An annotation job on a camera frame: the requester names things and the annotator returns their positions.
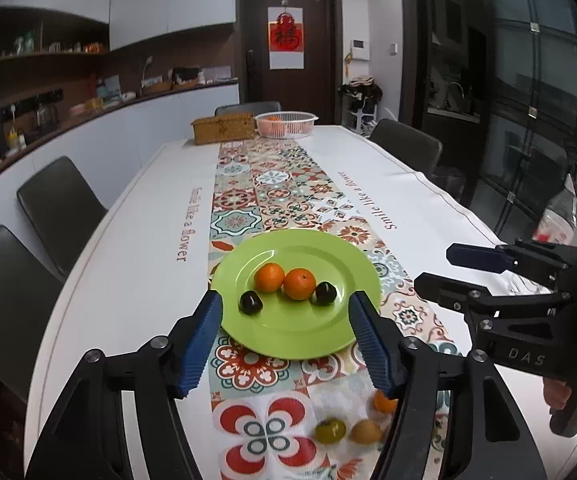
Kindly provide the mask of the orange mandarin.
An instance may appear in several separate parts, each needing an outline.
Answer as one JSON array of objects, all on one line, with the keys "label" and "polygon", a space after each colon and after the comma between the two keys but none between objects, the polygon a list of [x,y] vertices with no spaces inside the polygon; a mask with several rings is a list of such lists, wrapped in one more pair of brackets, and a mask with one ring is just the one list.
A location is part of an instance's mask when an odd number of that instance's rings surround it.
[{"label": "orange mandarin", "polygon": [[398,408],[397,399],[389,399],[381,390],[376,390],[373,394],[373,406],[377,412],[385,415],[395,414]]},{"label": "orange mandarin", "polygon": [[290,299],[295,301],[309,299],[316,287],[317,280],[307,269],[293,269],[285,275],[283,290]]},{"label": "orange mandarin", "polygon": [[279,264],[268,262],[254,276],[255,288],[259,292],[277,292],[283,286],[285,272]]}]

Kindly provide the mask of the brown longan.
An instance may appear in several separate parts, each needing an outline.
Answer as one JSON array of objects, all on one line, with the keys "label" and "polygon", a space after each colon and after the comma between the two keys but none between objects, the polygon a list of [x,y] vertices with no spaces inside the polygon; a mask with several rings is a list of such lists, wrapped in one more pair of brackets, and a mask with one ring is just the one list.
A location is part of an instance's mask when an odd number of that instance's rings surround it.
[{"label": "brown longan", "polygon": [[359,420],[351,429],[350,439],[360,445],[372,445],[381,441],[383,430],[372,419]]}]

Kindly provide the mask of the dark plum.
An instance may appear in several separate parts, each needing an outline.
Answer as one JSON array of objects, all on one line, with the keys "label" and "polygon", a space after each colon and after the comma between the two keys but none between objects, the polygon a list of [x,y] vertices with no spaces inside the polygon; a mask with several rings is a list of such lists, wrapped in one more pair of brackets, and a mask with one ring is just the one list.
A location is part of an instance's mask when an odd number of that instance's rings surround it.
[{"label": "dark plum", "polygon": [[314,289],[315,303],[319,306],[334,304],[337,298],[337,289],[330,282],[321,282]]},{"label": "dark plum", "polygon": [[247,290],[240,298],[240,311],[247,315],[255,315],[264,308],[264,303],[254,290]]}]

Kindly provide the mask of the green plum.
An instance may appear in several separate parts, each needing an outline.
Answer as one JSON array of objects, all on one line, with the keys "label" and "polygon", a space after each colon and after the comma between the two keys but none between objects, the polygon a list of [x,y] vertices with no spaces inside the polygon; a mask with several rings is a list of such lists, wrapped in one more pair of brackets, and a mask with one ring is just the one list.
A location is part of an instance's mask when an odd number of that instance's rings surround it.
[{"label": "green plum", "polygon": [[324,445],[333,445],[343,440],[347,428],[343,420],[336,417],[328,417],[317,424],[313,430],[313,437],[317,442]]}]

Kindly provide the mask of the white kitchen counter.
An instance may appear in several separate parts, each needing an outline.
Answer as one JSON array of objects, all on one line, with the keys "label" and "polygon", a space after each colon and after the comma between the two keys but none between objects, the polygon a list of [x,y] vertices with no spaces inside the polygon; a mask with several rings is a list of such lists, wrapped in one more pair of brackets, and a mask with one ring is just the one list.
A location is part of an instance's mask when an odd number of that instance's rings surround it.
[{"label": "white kitchen counter", "polygon": [[0,164],[0,224],[20,237],[30,232],[19,209],[17,189],[62,156],[76,165],[103,206],[112,206],[162,145],[191,139],[195,119],[238,102],[236,81],[206,84],[117,106],[34,143]]}]

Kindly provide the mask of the right side dark chair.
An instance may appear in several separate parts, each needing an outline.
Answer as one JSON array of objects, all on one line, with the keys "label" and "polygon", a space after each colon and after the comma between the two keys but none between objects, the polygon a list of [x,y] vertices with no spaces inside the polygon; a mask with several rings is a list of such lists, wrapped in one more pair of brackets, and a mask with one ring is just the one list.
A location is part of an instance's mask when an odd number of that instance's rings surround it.
[{"label": "right side dark chair", "polygon": [[377,122],[369,140],[426,177],[433,173],[442,152],[442,143],[434,136],[387,118]]}]

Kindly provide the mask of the near left dark chair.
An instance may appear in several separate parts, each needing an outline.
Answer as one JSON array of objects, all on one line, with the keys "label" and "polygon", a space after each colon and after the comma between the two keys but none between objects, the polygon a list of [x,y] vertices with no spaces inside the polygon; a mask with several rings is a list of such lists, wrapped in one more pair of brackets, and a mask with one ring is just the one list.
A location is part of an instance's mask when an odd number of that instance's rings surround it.
[{"label": "near left dark chair", "polygon": [[63,282],[0,226],[0,381],[28,401],[34,364]]}]

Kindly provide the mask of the white tablecloth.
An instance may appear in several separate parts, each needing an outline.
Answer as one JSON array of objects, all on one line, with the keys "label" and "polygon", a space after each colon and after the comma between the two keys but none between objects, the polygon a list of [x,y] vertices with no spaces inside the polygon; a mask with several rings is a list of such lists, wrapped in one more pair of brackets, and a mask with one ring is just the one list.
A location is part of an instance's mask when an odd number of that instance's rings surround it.
[{"label": "white tablecloth", "polygon": [[[124,192],[94,232],[69,274],[44,333],[32,376],[25,422],[25,472],[41,429],[84,351],[102,349],[107,356],[136,350],[148,338],[168,333],[174,322],[192,313],[208,286],[209,272],[219,260],[249,235],[266,226],[323,229],[357,241],[358,247],[388,269],[384,284],[385,313],[401,321],[403,333],[416,335],[442,351],[466,352],[471,348],[462,316],[426,304],[415,296],[412,280],[422,272],[450,276],[477,283],[496,295],[537,292],[537,284],[505,272],[500,275],[451,266],[445,251],[452,243],[493,246],[501,240],[476,214],[456,203],[445,191],[382,148],[340,126],[315,127],[311,136],[287,157],[298,167],[319,166],[326,177],[314,178],[305,170],[287,177],[280,169],[282,147],[260,141],[253,155],[243,155],[245,142],[196,146],[193,141],[162,145]],[[214,195],[219,190],[246,190],[253,185],[244,177],[254,170],[267,174],[268,182],[305,183],[313,176],[303,206],[293,200],[268,203],[281,209],[271,220],[261,220],[261,206],[220,209]],[[245,351],[226,336],[214,344],[226,351],[226,359],[207,364],[198,387],[188,402],[178,402],[196,461],[205,479],[218,479],[218,463],[226,451],[244,445],[243,438],[218,429],[212,408],[235,399],[253,409],[258,422],[266,422],[267,403],[285,391],[301,393],[307,418],[296,427],[305,429],[314,414],[325,417],[341,406],[341,417],[351,408],[361,418],[369,408],[360,408],[360,393],[369,394],[369,375],[363,363],[343,350],[311,363],[269,364],[262,372],[262,359]],[[516,397],[544,462],[549,479],[562,479],[577,461],[577,435],[555,436],[549,429],[549,409],[542,397],[541,379],[508,368],[499,368]],[[297,429],[288,431],[295,440]],[[288,466],[267,448],[264,469],[247,479],[367,479],[376,451],[344,444],[322,446],[319,458],[303,466]]]}]

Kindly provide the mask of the black bag on rack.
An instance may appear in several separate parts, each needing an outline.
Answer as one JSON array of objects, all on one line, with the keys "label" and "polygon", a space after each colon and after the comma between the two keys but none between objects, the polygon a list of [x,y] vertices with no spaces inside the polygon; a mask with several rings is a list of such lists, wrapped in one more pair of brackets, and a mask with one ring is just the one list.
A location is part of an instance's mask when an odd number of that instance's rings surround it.
[{"label": "black bag on rack", "polygon": [[354,113],[361,110],[366,103],[375,106],[383,97],[383,90],[371,75],[353,77],[351,81],[338,88],[338,93],[341,96],[346,96],[348,110]]}]

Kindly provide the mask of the clear plastic fruit container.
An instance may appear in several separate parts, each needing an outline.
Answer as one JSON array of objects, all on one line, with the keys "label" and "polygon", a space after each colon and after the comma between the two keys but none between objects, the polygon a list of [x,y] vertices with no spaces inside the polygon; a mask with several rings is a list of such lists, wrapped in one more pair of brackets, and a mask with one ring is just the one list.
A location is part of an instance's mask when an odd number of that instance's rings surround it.
[{"label": "clear plastic fruit container", "polygon": [[319,117],[307,112],[270,112],[255,117],[257,131],[267,139],[296,140],[310,136]]}]

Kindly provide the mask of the white intercom panel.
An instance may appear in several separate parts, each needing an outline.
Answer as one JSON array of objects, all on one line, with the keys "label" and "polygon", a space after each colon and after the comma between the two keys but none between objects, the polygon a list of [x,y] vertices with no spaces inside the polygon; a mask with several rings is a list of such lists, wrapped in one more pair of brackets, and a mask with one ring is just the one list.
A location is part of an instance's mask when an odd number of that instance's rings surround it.
[{"label": "white intercom panel", "polygon": [[363,39],[352,39],[350,41],[349,53],[354,61],[369,61],[371,59],[369,41]]}]

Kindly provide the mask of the far end dark chair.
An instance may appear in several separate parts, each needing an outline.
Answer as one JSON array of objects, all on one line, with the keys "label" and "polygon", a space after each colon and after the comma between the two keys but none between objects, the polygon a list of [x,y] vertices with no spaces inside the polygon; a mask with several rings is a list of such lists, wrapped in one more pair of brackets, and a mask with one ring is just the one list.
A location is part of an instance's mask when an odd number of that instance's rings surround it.
[{"label": "far end dark chair", "polygon": [[215,115],[229,115],[229,114],[252,114],[257,116],[260,114],[280,112],[282,106],[278,101],[262,101],[250,102],[240,104],[222,105],[216,108]]}]

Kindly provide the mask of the woven wicker box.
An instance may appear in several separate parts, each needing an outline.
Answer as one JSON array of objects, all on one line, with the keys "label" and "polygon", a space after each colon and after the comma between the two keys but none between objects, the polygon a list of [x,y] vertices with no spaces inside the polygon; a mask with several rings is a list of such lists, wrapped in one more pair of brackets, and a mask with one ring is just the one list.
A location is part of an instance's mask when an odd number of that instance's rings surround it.
[{"label": "woven wicker box", "polygon": [[255,119],[250,113],[198,118],[192,122],[197,145],[253,139]]}]

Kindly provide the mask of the dark wooden door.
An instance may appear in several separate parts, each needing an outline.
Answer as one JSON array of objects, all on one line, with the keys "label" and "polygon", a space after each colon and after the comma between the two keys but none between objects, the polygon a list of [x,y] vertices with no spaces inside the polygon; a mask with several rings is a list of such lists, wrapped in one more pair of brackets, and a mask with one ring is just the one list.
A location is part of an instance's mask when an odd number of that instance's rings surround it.
[{"label": "dark wooden door", "polygon": [[240,100],[340,122],[341,0],[236,0]]}]

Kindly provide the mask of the red fu door poster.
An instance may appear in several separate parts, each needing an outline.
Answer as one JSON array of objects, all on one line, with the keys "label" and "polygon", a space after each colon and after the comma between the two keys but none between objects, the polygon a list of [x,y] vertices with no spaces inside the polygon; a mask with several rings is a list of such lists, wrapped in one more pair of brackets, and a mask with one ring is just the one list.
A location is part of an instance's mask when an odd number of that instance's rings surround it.
[{"label": "red fu door poster", "polygon": [[294,6],[268,7],[269,70],[305,68],[303,9]]}]

